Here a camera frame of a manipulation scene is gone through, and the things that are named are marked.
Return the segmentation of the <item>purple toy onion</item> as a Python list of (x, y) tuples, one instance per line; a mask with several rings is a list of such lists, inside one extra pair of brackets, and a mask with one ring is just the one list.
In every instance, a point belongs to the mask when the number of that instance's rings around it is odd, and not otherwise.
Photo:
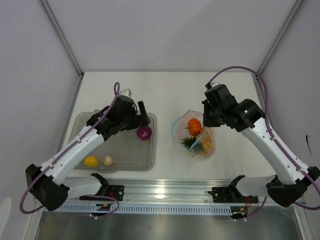
[(136, 135), (143, 141), (149, 140), (152, 136), (152, 133), (153, 131), (149, 126), (141, 126), (136, 131)]

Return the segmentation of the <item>orange toy carrot pieces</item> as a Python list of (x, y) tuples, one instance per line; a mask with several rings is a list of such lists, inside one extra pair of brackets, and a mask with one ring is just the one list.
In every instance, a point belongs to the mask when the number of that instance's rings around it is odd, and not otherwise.
[(212, 155), (216, 149), (214, 136), (215, 132), (212, 128), (202, 127), (200, 134), (195, 138), (197, 141), (193, 148), (195, 154), (203, 157)]

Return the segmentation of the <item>clear zip top bag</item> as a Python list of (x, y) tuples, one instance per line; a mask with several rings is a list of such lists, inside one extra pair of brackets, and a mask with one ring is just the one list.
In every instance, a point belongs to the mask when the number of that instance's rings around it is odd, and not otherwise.
[(213, 154), (209, 155), (209, 156), (200, 156), (200, 155), (196, 155), (193, 152), (189, 152), (182, 144), (181, 144), (181, 139), (186, 138), (186, 137), (192, 137), (188, 130), (186, 129), (186, 127), (188, 126), (188, 121), (190, 119), (198, 119), (202, 125), (202, 127), (209, 129), (208, 127), (205, 127), (203, 125), (203, 114), (201, 112), (198, 111), (193, 111), (193, 110), (187, 110), (186, 113), (184, 115), (182, 115), (181, 117), (179, 117), (176, 121), (173, 122), (173, 124), (171, 125), (171, 135), (173, 137), (173, 139), (177, 142), (179, 142), (179, 144), (186, 150), (187, 155), (191, 158), (209, 158), (211, 157)]

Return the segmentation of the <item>orange toy pineapple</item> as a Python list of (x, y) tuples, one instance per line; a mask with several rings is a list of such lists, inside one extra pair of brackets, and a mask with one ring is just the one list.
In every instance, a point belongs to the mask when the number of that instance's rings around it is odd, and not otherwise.
[(182, 138), (180, 140), (180, 143), (190, 152), (190, 153), (194, 153), (196, 155), (200, 155), (203, 154), (205, 152), (205, 149), (203, 147), (203, 145), (198, 142), (196, 144), (197, 141), (197, 137), (196, 136), (187, 136), (185, 138)]

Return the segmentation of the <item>beige toy garlic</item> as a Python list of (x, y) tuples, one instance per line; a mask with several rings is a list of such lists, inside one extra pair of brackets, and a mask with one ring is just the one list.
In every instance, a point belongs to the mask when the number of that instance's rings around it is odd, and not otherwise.
[(111, 166), (112, 164), (114, 164), (116, 162), (116, 160), (111, 157), (110, 155), (107, 155), (103, 158), (102, 160), (102, 163), (105, 165), (105, 166)]

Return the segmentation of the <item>yellow toy lemon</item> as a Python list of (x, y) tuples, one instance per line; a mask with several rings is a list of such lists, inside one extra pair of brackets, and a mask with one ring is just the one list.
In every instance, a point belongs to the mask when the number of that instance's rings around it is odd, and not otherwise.
[(87, 156), (83, 162), (88, 168), (96, 168), (99, 166), (99, 160), (95, 156)]

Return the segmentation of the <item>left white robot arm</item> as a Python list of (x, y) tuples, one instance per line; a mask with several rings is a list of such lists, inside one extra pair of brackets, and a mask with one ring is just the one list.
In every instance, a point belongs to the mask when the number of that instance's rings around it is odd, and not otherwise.
[(126, 95), (117, 95), (109, 106), (93, 114), (80, 133), (54, 157), (40, 166), (29, 165), (25, 170), (27, 190), (19, 207), (24, 210), (27, 194), (32, 194), (48, 211), (58, 209), (67, 199), (89, 196), (103, 200), (108, 196), (108, 181), (98, 173), (75, 183), (65, 183), (70, 171), (91, 151), (111, 136), (123, 131), (146, 127), (151, 120), (143, 101), (134, 102)]

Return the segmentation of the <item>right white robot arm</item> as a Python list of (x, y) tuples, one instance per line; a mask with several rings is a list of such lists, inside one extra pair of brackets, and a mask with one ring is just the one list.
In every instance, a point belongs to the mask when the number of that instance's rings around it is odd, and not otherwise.
[(248, 196), (270, 197), (282, 207), (295, 204), (320, 176), (284, 144), (266, 123), (266, 114), (251, 99), (237, 102), (224, 84), (206, 84), (203, 125), (226, 125), (246, 137), (267, 160), (275, 174), (265, 177), (239, 175), (228, 185), (228, 196), (239, 202)]

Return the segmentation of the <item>grey translucent plastic bin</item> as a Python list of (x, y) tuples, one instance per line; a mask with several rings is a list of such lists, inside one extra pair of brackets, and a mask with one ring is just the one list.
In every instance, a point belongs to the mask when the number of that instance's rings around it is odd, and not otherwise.
[[(81, 160), (74, 168), (76, 170), (90, 170), (101, 173), (114, 173), (116, 171), (145, 172), (151, 170), (155, 164), (157, 118), (152, 113), (147, 115), (150, 119), (149, 127), (152, 129), (152, 136), (149, 140), (139, 139), (135, 129), (119, 132), (88, 154), (98, 159), (98, 167), (86, 167), (84, 160)], [(114, 158), (115, 163), (105, 166), (103, 164), (105, 156)]]

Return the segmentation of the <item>aluminium front rail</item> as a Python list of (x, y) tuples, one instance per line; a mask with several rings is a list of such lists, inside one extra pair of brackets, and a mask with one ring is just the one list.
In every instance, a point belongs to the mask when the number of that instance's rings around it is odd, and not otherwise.
[(162, 205), (212, 204), (208, 193), (213, 187), (227, 187), (230, 180), (108, 179), (123, 185), (121, 203)]

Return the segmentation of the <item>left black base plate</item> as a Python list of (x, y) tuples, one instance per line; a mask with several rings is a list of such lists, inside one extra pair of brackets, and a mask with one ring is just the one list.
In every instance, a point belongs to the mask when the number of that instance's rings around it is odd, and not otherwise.
[(98, 191), (93, 196), (84, 195), (80, 196), (79, 199), (82, 201), (111, 201), (116, 199), (121, 202), (124, 197), (125, 186), (124, 185), (109, 185), (108, 187), (103, 186), (101, 190)]

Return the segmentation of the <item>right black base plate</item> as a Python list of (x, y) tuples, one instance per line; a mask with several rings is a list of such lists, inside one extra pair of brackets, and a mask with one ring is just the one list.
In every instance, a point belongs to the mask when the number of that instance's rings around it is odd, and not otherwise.
[(257, 196), (244, 196), (235, 187), (212, 187), (207, 193), (212, 196), (214, 203), (257, 204), (259, 202)]

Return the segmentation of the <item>left aluminium frame post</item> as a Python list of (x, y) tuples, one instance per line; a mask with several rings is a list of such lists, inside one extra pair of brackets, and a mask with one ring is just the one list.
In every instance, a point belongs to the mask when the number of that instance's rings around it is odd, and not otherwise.
[(50, 23), (58, 41), (60, 42), (60, 45), (62, 46), (66, 56), (68, 57), (71, 65), (73, 66), (75, 72), (77, 75), (82, 78), (84, 76), (84, 72), (82, 71), (80, 64), (69, 44), (69, 41), (67, 40), (63, 29), (61, 28), (58, 19), (55, 16), (55, 13), (53, 12), (50, 3), (48, 0), (38, 0), (39, 5), (41, 6), (48, 22)]

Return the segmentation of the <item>aluminium frame post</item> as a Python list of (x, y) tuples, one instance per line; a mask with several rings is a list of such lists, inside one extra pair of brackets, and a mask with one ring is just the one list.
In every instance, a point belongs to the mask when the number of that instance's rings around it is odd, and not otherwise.
[(285, 40), (287, 34), (289, 33), (291, 27), (293, 26), (296, 18), (299, 16), (299, 13), (303, 9), (304, 5), (307, 3), (307, 0), (295, 0), (293, 6), (291, 7), (285, 21), (281, 25), (274, 41), (272, 42), (267, 54), (263, 58), (257, 73), (262, 75), (267, 67), (270, 65), (272, 59), (275, 57), (277, 51)]
[(66, 56), (68, 57), (71, 65), (73, 66), (75, 72), (77, 75), (82, 78), (84, 76), (84, 72), (82, 71), (80, 64), (69, 44), (69, 41), (67, 40), (63, 29), (61, 28), (58, 19), (55, 16), (55, 13), (53, 12), (50, 3), (48, 0), (38, 0), (39, 5), (41, 6), (48, 22), (50, 23), (58, 41), (60, 42), (60, 45), (62, 46)]

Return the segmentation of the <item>right aluminium frame post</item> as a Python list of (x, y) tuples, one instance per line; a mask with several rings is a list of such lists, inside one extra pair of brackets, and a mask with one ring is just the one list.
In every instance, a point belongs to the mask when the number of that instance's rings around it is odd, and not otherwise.
[(277, 51), (285, 40), (287, 34), (289, 33), (291, 27), (293, 26), (296, 18), (299, 16), (299, 13), (303, 9), (304, 5), (307, 3), (307, 0), (295, 0), (293, 6), (291, 7), (285, 21), (281, 25), (274, 41), (272, 42), (267, 54), (263, 58), (257, 73), (262, 75), (267, 67), (270, 65), (272, 59), (275, 57)]

